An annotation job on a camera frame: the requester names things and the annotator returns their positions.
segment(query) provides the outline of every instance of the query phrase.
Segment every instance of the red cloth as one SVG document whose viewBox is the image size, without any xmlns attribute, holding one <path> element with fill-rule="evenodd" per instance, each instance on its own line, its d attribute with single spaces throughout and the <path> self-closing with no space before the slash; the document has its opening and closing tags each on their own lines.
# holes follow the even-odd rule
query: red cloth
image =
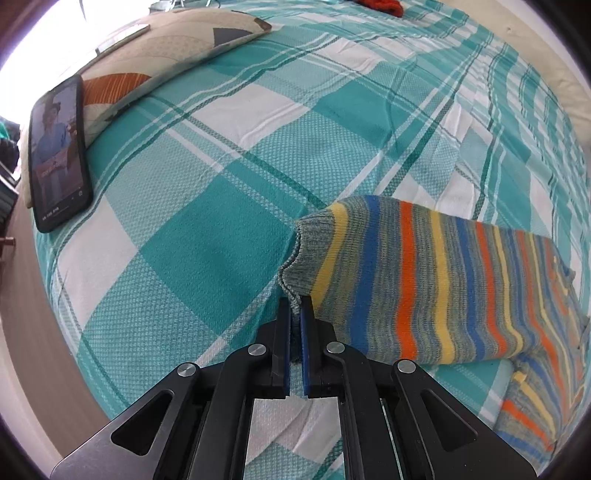
<svg viewBox="0 0 591 480">
<path fill-rule="evenodd" d="M 364 7 L 378 12 L 385 12 L 395 17 L 401 17 L 404 12 L 398 0 L 356 0 L 356 2 Z"/>
</svg>

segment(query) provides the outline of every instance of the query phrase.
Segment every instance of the wooden floor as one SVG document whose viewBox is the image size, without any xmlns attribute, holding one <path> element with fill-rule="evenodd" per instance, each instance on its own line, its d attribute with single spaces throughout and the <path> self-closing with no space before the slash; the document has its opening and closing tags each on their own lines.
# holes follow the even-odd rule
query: wooden floor
<svg viewBox="0 0 591 480">
<path fill-rule="evenodd" d="M 19 199 L 0 273 L 0 317 L 14 369 L 33 412 L 62 455 L 107 424 L 62 337 L 35 253 L 31 212 Z"/>
</svg>

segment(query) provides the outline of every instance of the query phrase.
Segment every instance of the teal plaid bedspread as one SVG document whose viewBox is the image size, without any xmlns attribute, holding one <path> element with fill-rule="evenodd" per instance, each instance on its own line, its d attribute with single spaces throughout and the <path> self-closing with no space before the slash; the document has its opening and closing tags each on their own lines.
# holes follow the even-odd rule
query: teal plaid bedspread
<svg viewBox="0 0 591 480">
<path fill-rule="evenodd" d="M 513 48 L 433 1 L 401 19 L 344 0 L 223 7 L 273 32 L 113 122 L 87 152 L 90 209 L 35 233 L 57 321 L 109 417 L 179 363 L 248 344 L 274 318 L 295 219 L 352 194 L 549 236 L 589 312 L 583 153 Z M 427 369 L 494 424 L 510 362 Z M 247 478 L 342 477 L 335 405 L 300 397 L 257 405 Z"/>
</svg>

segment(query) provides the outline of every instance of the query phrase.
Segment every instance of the pillow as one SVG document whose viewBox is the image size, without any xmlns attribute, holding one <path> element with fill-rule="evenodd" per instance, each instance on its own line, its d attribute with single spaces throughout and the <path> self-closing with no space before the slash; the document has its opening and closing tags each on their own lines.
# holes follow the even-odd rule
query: pillow
<svg viewBox="0 0 591 480">
<path fill-rule="evenodd" d="M 149 24 L 150 30 L 80 71 L 87 148 L 131 102 L 179 73 L 271 31 L 260 18 L 217 8 L 175 9 L 136 24 Z M 31 208 L 27 139 L 28 126 L 21 143 L 22 194 Z"/>
</svg>

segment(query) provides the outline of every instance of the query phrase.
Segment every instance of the smartphone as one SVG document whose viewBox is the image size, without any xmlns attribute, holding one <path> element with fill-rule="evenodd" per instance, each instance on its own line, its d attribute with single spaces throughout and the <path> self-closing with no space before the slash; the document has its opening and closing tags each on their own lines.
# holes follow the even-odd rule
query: smartphone
<svg viewBox="0 0 591 480">
<path fill-rule="evenodd" d="M 87 208 L 92 185 L 86 164 L 82 77 L 74 75 L 33 106 L 29 125 L 29 181 L 40 232 Z"/>
</svg>

